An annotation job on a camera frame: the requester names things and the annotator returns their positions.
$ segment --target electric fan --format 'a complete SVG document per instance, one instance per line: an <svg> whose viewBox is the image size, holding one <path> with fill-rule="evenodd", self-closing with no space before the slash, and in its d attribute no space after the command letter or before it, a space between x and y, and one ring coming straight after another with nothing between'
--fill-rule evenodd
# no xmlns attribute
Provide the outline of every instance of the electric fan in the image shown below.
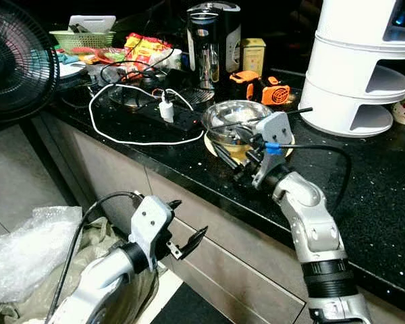
<svg viewBox="0 0 405 324"><path fill-rule="evenodd" d="M0 123L44 107L58 79L58 58L48 34L23 9L0 0Z"/></svg>

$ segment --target white shelf organizer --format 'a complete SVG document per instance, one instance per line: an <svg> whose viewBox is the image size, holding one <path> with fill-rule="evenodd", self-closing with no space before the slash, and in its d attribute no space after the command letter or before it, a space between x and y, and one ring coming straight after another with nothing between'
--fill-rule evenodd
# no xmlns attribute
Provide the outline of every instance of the white shelf organizer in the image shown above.
<svg viewBox="0 0 405 324"><path fill-rule="evenodd" d="M302 114L310 125L346 137L391 127L380 105L405 97L405 76L377 62L405 59L405 28L391 25L396 6L396 0L324 1L299 104L313 107Z"/></svg>

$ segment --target tiled floor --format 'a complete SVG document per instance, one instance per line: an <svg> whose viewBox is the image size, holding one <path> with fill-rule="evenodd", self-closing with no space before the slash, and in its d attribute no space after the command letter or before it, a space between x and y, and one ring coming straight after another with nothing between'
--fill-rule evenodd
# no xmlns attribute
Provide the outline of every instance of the tiled floor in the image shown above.
<svg viewBox="0 0 405 324"><path fill-rule="evenodd" d="M35 207L66 205L19 126L0 131L0 235Z"/></svg>

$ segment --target orange object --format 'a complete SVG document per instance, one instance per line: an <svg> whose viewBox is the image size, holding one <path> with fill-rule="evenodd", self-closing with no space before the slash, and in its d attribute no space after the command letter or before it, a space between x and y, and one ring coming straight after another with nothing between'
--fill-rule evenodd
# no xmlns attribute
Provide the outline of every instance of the orange object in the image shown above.
<svg viewBox="0 0 405 324"><path fill-rule="evenodd" d="M275 86L276 84L279 83L279 81L277 81L277 78L275 78L274 76L269 76L269 77L268 77L268 81L270 82L270 84L271 84L272 86Z"/></svg>
<svg viewBox="0 0 405 324"><path fill-rule="evenodd" d="M233 73L229 76L230 80L235 81L237 84L252 82L258 79L259 75L253 71L241 71L238 73Z"/></svg>
<svg viewBox="0 0 405 324"><path fill-rule="evenodd" d="M246 89L246 99L251 100L254 96L254 85L253 83L248 84L248 88Z"/></svg>
<svg viewBox="0 0 405 324"><path fill-rule="evenodd" d="M263 89L263 105L281 105L288 101L290 95L289 86L266 86Z"/></svg>

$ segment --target snack package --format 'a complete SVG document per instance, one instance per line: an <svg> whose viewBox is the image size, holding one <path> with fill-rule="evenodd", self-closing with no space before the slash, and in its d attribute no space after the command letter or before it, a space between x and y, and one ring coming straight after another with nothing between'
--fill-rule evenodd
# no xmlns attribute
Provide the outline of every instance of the snack package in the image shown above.
<svg viewBox="0 0 405 324"><path fill-rule="evenodd" d="M128 36L126 44L126 59L133 61L141 61L149 64L150 58L154 54L158 54L165 49L170 49L171 45L163 40L154 37L145 37L131 32ZM127 73L131 71L142 71L147 68L143 63L127 63ZM136 74L128 74L128 77L136 76Z"/></svg>

